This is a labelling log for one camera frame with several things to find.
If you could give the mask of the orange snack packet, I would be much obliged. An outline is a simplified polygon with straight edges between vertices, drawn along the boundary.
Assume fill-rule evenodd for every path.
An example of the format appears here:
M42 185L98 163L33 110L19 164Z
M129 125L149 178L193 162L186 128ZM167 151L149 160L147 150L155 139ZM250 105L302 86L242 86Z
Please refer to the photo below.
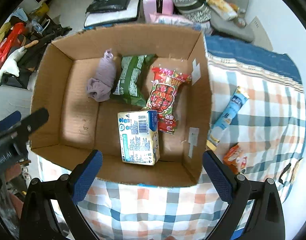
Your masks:
M243 150L236 144L223 158L223 163L229 167L234 174L244 174L247 167L247 156Z

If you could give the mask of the red plastic bag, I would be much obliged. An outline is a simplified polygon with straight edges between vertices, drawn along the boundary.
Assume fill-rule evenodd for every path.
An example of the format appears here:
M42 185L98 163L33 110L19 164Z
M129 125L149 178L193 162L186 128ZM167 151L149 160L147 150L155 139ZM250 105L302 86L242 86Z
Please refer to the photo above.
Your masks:
M10 34L0 43L0 69L7 59L10 49L18 43L18 36L25 31L23 23L13 26Z

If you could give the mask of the yellow white snack bag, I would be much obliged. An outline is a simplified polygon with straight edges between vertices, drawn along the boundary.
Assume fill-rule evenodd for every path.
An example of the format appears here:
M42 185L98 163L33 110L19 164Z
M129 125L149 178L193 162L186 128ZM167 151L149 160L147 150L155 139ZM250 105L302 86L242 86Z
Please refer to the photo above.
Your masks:
M206 0L206 3L222 20L231 21L238 16L237 12L225 0Z

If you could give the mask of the red snack packet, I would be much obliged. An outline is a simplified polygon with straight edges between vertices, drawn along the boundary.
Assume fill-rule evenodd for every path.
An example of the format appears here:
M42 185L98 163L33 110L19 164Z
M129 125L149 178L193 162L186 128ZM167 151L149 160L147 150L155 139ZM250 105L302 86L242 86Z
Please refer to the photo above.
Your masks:
M158 130L173 134L178 122L173 114L174 102L182 84L191 82L191 75L160 67L152 67L153 81L145 110L155 110Z

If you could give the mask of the brown tape roll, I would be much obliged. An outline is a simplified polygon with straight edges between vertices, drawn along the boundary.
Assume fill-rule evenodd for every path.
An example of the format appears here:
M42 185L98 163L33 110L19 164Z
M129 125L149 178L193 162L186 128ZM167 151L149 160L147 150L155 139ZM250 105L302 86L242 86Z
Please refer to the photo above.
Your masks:
M241 18L241 17L234 18L233 22L237 27L239 27L241 29L243 29L247 26L246 20L244 18Z

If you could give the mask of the purple sock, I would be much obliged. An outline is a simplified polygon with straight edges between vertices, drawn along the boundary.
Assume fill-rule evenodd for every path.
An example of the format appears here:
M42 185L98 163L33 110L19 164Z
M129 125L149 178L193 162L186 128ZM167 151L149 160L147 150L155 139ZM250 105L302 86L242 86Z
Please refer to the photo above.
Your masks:
M96 102L109 100L116 79L116 73L114 55L112 49L108 49L100 59L94 77L90 78L87 82L86 92L88 97Z

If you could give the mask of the green snack packet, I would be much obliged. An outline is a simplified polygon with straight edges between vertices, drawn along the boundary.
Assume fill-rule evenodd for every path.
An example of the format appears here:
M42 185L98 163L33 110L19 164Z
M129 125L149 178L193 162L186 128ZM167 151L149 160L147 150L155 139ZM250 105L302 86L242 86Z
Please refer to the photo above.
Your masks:
M154 61L154 54L123 56L121 60L121 73L112 98L124 103L145 107L146 98L141 89L143 79Z

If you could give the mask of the grey chair far right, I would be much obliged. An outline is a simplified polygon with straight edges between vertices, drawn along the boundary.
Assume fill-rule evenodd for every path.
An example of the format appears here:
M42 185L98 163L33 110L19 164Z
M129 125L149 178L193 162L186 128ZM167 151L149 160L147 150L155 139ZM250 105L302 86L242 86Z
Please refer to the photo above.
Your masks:
M253 42L254 33L245 20L248 4L249 0L208 0L210 25L218 33Z

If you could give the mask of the plaid checkered tablecloth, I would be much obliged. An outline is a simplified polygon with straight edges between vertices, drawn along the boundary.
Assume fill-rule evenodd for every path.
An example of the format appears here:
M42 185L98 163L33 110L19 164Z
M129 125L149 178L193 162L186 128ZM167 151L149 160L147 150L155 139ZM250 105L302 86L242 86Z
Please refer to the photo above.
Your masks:
M237 86L249 100L224 132L216 150L223 158L239 144L247 156L246 177L277 183L281 200L291 190L290 172L303 154L306 101L295 64L287 57L241 41L205 38L212 93L210 125L228 104ZM195 185L161 187L123 184L97 178L79 210L102 239L202 239L227 205L202 169Z

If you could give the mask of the white leather chair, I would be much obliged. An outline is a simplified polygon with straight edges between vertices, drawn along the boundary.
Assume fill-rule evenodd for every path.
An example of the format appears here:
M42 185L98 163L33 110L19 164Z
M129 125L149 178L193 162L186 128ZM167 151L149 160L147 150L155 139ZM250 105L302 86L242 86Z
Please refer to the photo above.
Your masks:
M141 0L93 0L86 9L84 28L136 22L140 10Z

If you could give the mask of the grey chair near left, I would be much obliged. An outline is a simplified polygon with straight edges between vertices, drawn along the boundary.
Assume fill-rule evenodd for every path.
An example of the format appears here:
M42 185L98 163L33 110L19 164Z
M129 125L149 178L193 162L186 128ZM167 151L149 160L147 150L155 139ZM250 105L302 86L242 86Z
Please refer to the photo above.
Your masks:
M0 121L19 111L24 118L30 114L32 92L27 89L0 86Z

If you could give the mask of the white goose plush toy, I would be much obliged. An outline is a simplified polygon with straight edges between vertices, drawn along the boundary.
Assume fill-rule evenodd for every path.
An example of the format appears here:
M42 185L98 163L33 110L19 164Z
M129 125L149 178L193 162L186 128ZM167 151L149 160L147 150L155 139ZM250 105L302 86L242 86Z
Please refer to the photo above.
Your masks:
M9 55L9 57L6 59L6 61L4 62L4 64L0 69L0 83L2 81L2 76L4 74L12 74L16 77L19 77L20 70L18 68L17 62L25 55L28 48L35 46L38 43L39 43L38 40L34 40L31 43L13 51L13 53Z

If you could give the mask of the blue long snack stick pack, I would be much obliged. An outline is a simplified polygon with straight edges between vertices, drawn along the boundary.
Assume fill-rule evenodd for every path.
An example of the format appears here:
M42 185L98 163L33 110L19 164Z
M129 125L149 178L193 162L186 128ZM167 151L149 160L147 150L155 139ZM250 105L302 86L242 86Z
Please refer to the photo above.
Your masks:
M237 86L235 92L230 98L229 103L225 107L224 111L221 113L220 117L212 125L209 133L206 146L215 151L221 138L224 135L225 130L231 124L233 118L237 115L240 109L248 101L249 96L245 89L241 86Z

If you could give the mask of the white blue tissue pack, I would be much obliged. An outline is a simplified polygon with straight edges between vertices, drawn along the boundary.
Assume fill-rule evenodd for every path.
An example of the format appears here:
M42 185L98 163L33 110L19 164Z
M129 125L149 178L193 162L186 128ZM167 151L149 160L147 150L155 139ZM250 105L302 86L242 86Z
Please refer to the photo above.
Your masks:
M157 111L118 113L122 161L153 166L160 158Z

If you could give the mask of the open cardboard box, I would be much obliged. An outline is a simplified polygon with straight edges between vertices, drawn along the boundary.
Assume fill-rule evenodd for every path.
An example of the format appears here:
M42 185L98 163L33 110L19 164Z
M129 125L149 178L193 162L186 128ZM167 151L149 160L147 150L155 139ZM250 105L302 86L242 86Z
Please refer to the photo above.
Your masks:
M160 133L160 159L153 166L123 163L119 142L120 112L137 106L110 99L98 103L86 94L86 83L105 50L121 56L153 54L155 64L191 74L194 84L182 85L174 113L174 134ZM49 120L31 136L37 155L72 170L92 150L103 154L98 178L123 184L187 187L197 183L210 127L211 99L205 38L186 27L162 24L120 24L58 38L46 48L38 69L31 109L44 107Z

